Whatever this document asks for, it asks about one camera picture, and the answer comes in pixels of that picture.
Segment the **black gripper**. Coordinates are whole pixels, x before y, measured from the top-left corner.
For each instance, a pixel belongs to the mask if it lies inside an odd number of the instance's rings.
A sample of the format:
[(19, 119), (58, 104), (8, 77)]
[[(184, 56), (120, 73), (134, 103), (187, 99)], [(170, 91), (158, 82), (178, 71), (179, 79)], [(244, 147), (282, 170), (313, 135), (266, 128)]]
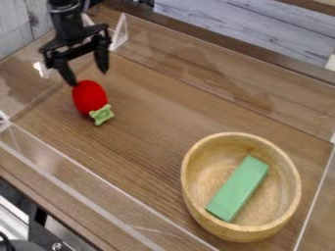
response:
[(94, 52), (100, 72), (108, 71), (108, 24), (84, 25), (82, 0), (47, 0), (55, 37), (39, 49), (46, 66), (55, 68), (71, 86), (78, 85), (68, 61)]

